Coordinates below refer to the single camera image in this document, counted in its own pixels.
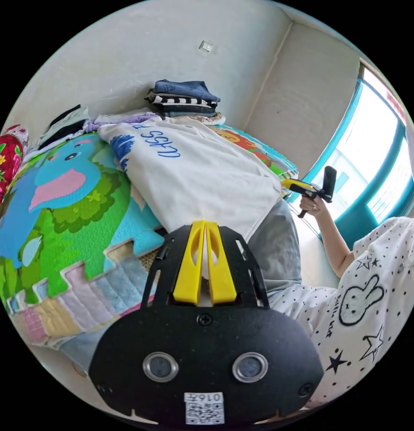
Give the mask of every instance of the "label sticker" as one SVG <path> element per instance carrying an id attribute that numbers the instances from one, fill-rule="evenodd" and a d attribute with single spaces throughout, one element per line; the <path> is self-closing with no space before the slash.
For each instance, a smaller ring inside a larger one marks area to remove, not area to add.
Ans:
<path id="1" fill-rule="evenodd" d="M 225 423 L 223 393 L 185 392 L 186 425 L 219 425 Z"/>

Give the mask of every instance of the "tree illustration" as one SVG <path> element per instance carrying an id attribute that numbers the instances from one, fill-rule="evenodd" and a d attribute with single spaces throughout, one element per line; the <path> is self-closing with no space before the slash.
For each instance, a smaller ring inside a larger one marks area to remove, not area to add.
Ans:
<path id="1" fill-rule="evenodd" d="M 41 214 L 41 216 L 38 219 L 37 226 L 32 229 L 31 233 L 26 239 L 26 243 L 24 244 L 23 248 L 28 244 L 32 239 L 35 238 L 42 238 L 43 234 L 41 232 L 41 229 L 39 226 L 41 226 L 42 222 L 44 220 L 44 215 Z M 33 260 L 30 262 L 29 266 L 22 266 L 19 269 L 19 280 L 21 282 L 22 288 L 26 292 L 25 301 L 27 304 L 36 304 L 38 303 L 38 298 L 34 291 L 32 290 L 32 286 L 36 284 L 40 279 L 41 274 L 41 262 L 40 262 L 40 256 L 41 252 L 44 248 L 44 243 L 40 242 L 38 250 L 36 251 L 36 254 L 33 258 Z"/>
<path id="2" fill-rule="evenodd" d="M 78 232 L 92 221 L 99 221 L 114 204 L 111 196 L 120 186 L 120 174 L 103 171 L 96 187 L 81 201 L 66 208 L 52 211 L 54 230 L 62 233 L 68 230 Z"/>

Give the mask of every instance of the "wall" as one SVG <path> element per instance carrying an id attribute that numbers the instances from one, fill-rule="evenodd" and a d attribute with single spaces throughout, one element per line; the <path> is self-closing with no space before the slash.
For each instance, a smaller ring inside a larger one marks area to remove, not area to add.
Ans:
<path id="1" fill-rule="evenodd" d="M 285 4 L 278 4 L 278 6 L 290 17 L 291 20 L 303 24 L 307 27 L 313 28 L 315 30 L 322 31 L 323 33 L 343 42 L 345 45 L 348 45 L 351 47 L 355 52 L 359 54 L 360 59 L 367 65 L 374 68 L 375 73 L 378 75 L 378 77 L 383 81 L 384 84 L 388 87 L 388 89 L 393 93 L 393 95 L 398 99 L 398 101 L 402 104 L 400 98 L 397 96 L 396 91 L 390 84 L 390 82 L 386 79 L 386 77 L 382 74 L 381 71 L 378 70 L 377 66 L 352 42 L 350 42 L 348 39 L 346 39 L 344 36 L 342 36 L 340 33 L 332 29 L 331 27 L 327 26 L 323 22 L 317 20 L 316 18 L 311 17 L 310 15 L 307 15 L 304 12 L 301 12 L 297 9 L 291 8 L 290 6 L 287 6 Z"/>
<path id="2" fill-rule="evenodd" d="M 340 124 L 358 71 L 359 53 L 354 49 L 294 23 L 245 131 L 294 162 L 302 178 Z"/>
<path id="3" fill-rule="evenodd" d="M 242 128 L 290 22 L 266 0 L 138 3 L 59 49 L 21 93 L 5 126 L 22 123 L 36 140 L 78 103 L 88 104 L 91 115 L 124 112 L 145 105 L 156 80 L 169 79 L 205 81 L 221 97 L 227 123 Z M 198 49 L 202 40 L 214 45 L 212 52 Z"/>

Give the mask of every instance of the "blue text print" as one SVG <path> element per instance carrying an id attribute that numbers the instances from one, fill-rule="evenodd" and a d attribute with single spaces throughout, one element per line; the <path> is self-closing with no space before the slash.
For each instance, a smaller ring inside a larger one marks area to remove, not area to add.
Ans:
<path id="1" fill-rule="evenodd" d="M 124 172 L 127 171 L 128 159 L 126 156 L 130 153 L 134 144 L 133 138 L 131 135 L 118 135 L 109 142 Z"/>
<path id="2" fill-rule="evenodd" d="M 171 145 L 172 141 L 170 141 L 166 136 L 163 136 L 163 132 L 159 130 L 152 130 L 149 133 L 141 133 L 141 137 L 144 138 L 144 141 L 151 147 L 162 148 L 161 151 L 157 152 L 161 157 L 181 156 L 178 149 Z"/>
<path id="3" fill-rule="evenodd" d="M 137 129 L 148 129 L 151 126 L 142 126 L 141 124 L 134 124 L 132 127 L 137 130 Z"/>

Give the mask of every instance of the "white t-shirt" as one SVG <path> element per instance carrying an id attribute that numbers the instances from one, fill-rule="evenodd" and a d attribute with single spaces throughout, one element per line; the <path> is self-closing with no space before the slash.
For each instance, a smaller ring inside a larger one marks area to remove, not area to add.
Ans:
<path id="1" fill-rule="evenodd" d="M 277 175 L 199 121 L 154 117 L 98 134 L 168 232 L 214 220 L 248 241 L 281 198 Z"/>
<path id="2" fill-rule="evenodd" d="M 383 357 L 414 305 L 414 219 L 390 218 L 353 247 L 337 289 L 291 286 L 271 307 L 298 320 L 325 374 L 307 404 L 345 393 Z"/>

